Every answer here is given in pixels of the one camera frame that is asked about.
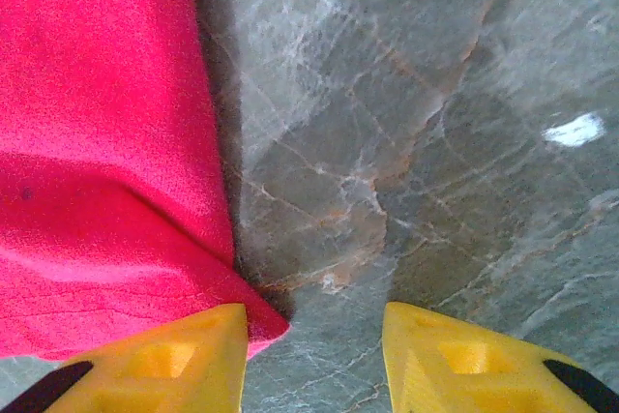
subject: red towel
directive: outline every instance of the red towel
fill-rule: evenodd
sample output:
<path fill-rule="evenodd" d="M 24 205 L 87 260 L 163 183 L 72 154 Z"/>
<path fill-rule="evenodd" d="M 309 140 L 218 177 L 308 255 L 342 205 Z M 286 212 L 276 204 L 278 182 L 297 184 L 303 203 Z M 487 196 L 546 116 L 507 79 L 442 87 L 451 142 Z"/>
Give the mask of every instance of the red towel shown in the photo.
<path fill-rule="evenodd" d="M 0 0 L 0 357 L 64 359 L 223 303 L 233 271 L 192 0 Z"/>

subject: red fabric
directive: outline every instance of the red fabric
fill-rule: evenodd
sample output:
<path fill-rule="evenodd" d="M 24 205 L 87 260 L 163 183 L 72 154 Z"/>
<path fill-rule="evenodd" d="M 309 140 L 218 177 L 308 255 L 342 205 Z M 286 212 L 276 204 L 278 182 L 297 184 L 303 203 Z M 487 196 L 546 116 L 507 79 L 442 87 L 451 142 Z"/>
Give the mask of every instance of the red fabric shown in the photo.
<path fill-rule="evenodd" d="M 223 303 L 233 271 L 192 0 L 0 0 L 0 356 L 64 359 Z"/>

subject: marble floor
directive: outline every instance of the marble floor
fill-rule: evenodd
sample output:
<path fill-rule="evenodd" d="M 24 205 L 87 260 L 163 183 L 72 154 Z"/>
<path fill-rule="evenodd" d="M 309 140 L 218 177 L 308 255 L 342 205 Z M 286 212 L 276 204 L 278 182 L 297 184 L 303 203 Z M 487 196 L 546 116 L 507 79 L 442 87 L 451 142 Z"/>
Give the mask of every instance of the marble floor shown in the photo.
<path fill-rule="evenodd" d="M 196 4 L 238 269 L 292 323 L 244 411 L 390 411 L 390 300 L 619 390 L 619 0 Z"/>

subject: yellow triangular piece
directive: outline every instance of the yellow triangular piece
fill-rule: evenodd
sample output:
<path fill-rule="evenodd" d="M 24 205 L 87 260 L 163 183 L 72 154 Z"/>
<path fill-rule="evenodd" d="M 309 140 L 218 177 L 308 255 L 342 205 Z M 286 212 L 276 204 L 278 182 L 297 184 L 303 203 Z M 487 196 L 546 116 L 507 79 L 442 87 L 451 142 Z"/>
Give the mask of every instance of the yellow triangular piece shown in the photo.
<path fill-rule="evenodd" d="M 221 305 L 69 360 L 94 367 L 46 413 L 237 413 L 247 352 L 245 306 Z"/>
<path fill-rule="evenodd" d="M 395 413 L 595 413 L 544 365 L 569 358 L 391 302 L 383 354 Z"/>

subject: yellow plastic object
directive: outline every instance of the yellow plastic object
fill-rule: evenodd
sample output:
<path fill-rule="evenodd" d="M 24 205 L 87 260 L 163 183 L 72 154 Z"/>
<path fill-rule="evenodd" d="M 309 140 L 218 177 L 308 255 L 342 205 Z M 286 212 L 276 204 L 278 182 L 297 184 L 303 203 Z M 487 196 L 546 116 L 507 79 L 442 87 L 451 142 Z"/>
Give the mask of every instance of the yellow plastic object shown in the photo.
<path fill-rule="evenodd" d="M 94 367 L 45 413 L 237 413 L 245 306 L 229 304 L 80 354 Z"/>
<path fill-rule="evenodd" d="M 544 365 L 551 350 L 411 305 L 385 308 L 395 413 L 595 413 Z"/>

